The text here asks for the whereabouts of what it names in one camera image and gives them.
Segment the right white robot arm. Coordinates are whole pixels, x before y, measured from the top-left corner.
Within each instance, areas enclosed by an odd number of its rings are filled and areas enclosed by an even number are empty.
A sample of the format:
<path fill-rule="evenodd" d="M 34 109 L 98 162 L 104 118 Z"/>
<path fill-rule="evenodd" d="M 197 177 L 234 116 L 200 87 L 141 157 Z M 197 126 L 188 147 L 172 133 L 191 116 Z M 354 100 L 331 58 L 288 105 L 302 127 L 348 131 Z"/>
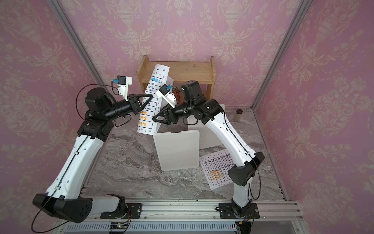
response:
<path fill-rule="evenodd" d="M 197 81 L 182 84 L 185 102 L 176 103 L 171 89 L 161 86 L 156 95 L 168 102 L 158 114 L 154 122 L 176 124 L 181 118 L 194 116 L 210 129 L 230 153 L 234 166 L 229 169 L 228 176 L 234 182 L 234 196 L 231 200 L 232 210 L 238 218 L 255 217 L 255 198 L 252 195 L 251 183 L 264 161 L 262 152 L 255 152 L 241 138 L 227 118 L 222 106 L 215 99 L 206 99 Z"/>

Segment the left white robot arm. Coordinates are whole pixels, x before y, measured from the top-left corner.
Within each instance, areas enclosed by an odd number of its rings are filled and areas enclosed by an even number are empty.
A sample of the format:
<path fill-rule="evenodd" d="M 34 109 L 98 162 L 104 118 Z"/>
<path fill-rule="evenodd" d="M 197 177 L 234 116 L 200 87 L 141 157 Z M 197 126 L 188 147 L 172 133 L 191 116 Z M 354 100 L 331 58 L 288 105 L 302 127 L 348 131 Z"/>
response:
<path fill-rule="evenodd" d="M 128 214 L 123 196 L 83 198 L 80 194 L 96 156 L 115 126 L 114 120 L 140 113 L 152 99 L 150 94 L 130 94 L 127 99 L 115 101 L 104 88 L 90 90 L 85 98 L 88 111 L 73 149 L 47 191 L 35 195 L 33 205 L 51 217 L 75 223 L 101 213 L 109 213 L 111 218 Z"/>

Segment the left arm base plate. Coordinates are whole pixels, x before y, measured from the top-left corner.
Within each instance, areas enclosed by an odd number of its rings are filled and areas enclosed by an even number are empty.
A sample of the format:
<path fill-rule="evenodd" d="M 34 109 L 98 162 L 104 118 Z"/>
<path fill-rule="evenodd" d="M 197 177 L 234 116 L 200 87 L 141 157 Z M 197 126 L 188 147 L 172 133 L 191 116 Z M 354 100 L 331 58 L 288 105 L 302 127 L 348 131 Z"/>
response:
<path fill-rule="evenodd" d="M 101 219 L 140 219 L 142 213 L 142 203 L 127 203 L 122 210 L 117 209 L 114 212 L 105 212 L 100 215 Z"/>

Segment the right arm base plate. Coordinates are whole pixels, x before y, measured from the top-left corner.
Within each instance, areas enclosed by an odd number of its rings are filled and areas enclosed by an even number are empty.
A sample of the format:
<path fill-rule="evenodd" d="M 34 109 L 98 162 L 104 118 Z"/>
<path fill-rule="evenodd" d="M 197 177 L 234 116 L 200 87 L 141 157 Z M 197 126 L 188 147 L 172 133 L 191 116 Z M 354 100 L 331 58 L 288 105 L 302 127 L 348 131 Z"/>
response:
<path fill-rule="evenodd" d="M 259 209 L 256 203 L 249 202 L 245 207 L 239 207 L 236 203 L 219 203 L 215 208 L 221 219 L 259 219 Z"/>

